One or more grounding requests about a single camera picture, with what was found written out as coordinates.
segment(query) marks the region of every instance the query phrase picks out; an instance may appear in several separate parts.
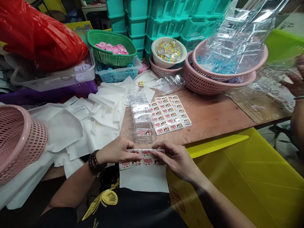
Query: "pink basket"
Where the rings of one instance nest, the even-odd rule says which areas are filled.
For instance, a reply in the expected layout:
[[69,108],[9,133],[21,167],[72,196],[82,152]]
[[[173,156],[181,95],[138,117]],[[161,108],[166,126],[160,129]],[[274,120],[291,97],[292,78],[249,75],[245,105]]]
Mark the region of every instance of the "pink basket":
[[215,95],[230,88],[246,86],[256,79],[256,72],[253,71],[249,74],[240,76],[243,83],[239,84],[230,84],[212,80],[193,69],[192,53],[193,51],[189,52],[185,59],[183,79],[186,82],[186,86],[193,92],[203,95]]
[[35,162],[48,140],[46,128],[24,108],[0,106],[0,184]]
[[211,78],[215,81],[227,81],[231,78],[235,78],[235,77],[240,77],[240,76],[244,76],[246,74],[249,74],[253,71],[256,71],[258,68],[260,68],[267,60],[268,57],[268,49],[265,45],[265,49],[264,49],[264,54],[260,59],[260,62],[253,68],[251,68],[248,71],[245,71],[243,73],[237,73],[237,74],[218,74],[218,73],[213,73],[211,71],[206,70],[205,68],[203,68],[196,60],[196,58],[198,56],[203,55],[204,53],[204,45],[205,45],[206,40],[202,41],[201,43],[199,43],[199,45],[194,49],[193,51],[193,69],[195,69],[198,73],[200,73],[201,75]]
[[180,70],[183,69],[183,67],[178,68],[178,69],[173,69],[173,70],[160,68],[160,67],[158,67],[157,65],[154,64],[154,62],[153,62],[153,55],[150,55],[149,62],[151,64],[151,70],[159,78],[163,78],[163,77],[167,77],[167,76],[175,76],[175,75],[177,75],[177,73]]

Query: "stack of clear plastic boxes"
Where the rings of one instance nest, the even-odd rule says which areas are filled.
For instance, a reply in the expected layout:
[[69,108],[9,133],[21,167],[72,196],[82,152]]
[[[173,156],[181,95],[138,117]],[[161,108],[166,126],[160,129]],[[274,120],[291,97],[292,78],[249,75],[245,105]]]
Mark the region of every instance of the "stack of clear plastic boxes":
[[222,74],[242,73],[256,66],[275,17],[286,2],[266,0],[253,10],[229,8],[215,23],[204,54],[196,58],[198,63]]
[[163,96],[182,91],[185,88],[185,80],[179,74],[160,78],[157,83],[159,84],[157,89]]
[[134,141],[136,143],[154,142],[156,132],[146,95],[141,89],[130,90],[129,102],[134,122]]

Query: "purple container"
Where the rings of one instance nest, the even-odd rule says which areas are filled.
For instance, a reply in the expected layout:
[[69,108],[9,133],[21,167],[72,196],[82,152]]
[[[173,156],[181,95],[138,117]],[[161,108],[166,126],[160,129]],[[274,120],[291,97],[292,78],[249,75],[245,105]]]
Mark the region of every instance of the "purple container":
[[79,94],[87,98],[89,93],[97,93],[94,80],[43,92],[20,89],[13,93],[0,95],[0,102],[7,105],[35,105],[41,102],[57,103],[66,95]]

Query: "wrapped candy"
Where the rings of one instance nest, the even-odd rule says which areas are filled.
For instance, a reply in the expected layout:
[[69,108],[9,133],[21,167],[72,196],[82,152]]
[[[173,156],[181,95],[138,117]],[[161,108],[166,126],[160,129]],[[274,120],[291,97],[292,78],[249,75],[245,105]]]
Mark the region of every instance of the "wrapped candy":
[[171,39],[168,43],[164,42],[160,42],[156,54],[165,61],[178,62],[181,59],[181,51],[179,47],[175,46],[176,39]]

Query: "green plastic basket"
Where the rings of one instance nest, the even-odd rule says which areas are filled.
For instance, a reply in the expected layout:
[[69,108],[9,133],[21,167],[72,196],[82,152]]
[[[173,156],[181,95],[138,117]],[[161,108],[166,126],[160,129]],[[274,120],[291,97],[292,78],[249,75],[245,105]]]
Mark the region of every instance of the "green plastic basket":
[[[124,67],[129,65],[133,57],[137,55],[137,49],[133,45],[132,41],[124,35],[94,29],[88,31],[87,37],[89,45],[93,48],[95,58],[103,64]],[[113,52],[102,50],[94,46],[100,42],[110,43],[113,46],[122,44],[129,54],[113,54]]]

